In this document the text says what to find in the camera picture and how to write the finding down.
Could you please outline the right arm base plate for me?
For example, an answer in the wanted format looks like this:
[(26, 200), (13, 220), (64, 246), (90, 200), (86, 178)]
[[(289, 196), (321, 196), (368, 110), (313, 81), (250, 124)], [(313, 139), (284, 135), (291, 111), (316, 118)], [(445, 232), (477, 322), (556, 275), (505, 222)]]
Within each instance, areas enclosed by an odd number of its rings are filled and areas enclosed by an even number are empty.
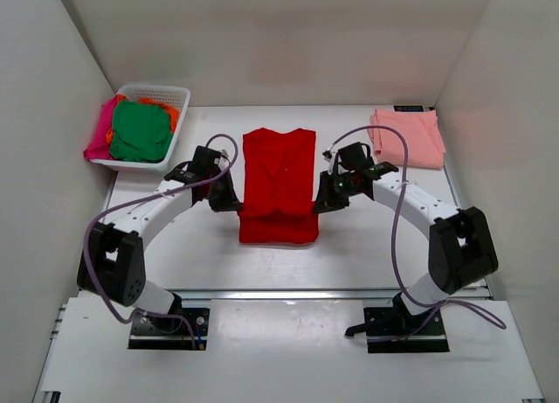
[(369, 305), (363, 322), (350, 326), (344, 336), (364, 334), (369, 354), (446, 353), (450, 351), (441, 311), (417, 316), (400, 313), (396, 306)]

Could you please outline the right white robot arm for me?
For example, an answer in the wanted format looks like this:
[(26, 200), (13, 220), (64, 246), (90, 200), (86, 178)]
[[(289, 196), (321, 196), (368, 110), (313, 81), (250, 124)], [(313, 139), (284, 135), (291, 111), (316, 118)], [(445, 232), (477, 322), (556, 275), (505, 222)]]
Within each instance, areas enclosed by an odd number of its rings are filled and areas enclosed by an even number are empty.
[(328, 169), (320, 174), (315, 214), (340, 211), (350, 198), (364, 195), (390, 208), (395, 220), (411, 223), (428, 241), (427, 273), (394, 299), (391, 321), (396, 330), (412, 333), (427, 310), (497, 271), (493, 239), (480, 209), (460, 209), (432, 196), (410, 183), (404, 170), (376, 163), (361, 142), (328, 149), (323, 156)]

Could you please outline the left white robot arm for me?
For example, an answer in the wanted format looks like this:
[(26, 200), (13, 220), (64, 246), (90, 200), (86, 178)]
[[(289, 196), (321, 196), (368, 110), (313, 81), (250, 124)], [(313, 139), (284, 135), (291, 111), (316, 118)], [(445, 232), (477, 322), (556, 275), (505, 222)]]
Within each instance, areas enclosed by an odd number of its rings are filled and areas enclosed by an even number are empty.
[(193, 158), (165, 175), (152, 195), (118, 205), (118, 210), (127, 211), (113, 221), (96, 219), (85, 234), (79, 288), (109, 305), (118, 303), (151, 316), (161, 330), (177, 329), (183, 320), (179, 297), (147, 280), (144, 254), (166, 226), (198, 202), (206, 200), (214, 212), (242, 208), (231, 166), (224, 150), (198, 146)]

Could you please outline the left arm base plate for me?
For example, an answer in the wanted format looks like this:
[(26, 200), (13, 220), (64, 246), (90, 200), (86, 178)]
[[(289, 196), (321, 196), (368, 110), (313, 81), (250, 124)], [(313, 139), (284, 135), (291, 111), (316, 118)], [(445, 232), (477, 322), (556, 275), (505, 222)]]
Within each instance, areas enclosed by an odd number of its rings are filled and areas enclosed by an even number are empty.
[(208, 343), (210, 308), (183, 307), (184, 322), (136, 315), (132, 322), (128, 348), (130, 350), (205, 351)]

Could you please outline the red t shirt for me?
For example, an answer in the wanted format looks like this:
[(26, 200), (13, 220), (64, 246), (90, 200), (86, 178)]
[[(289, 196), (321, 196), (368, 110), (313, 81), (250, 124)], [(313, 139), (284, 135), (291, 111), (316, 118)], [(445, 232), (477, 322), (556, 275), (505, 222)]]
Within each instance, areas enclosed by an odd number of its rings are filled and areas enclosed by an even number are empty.
[(238, 212), (244, 244), (306, 245), (317, 240), (314, 201), (316, 133), (256, 129), (243, 135), (245, 187)]

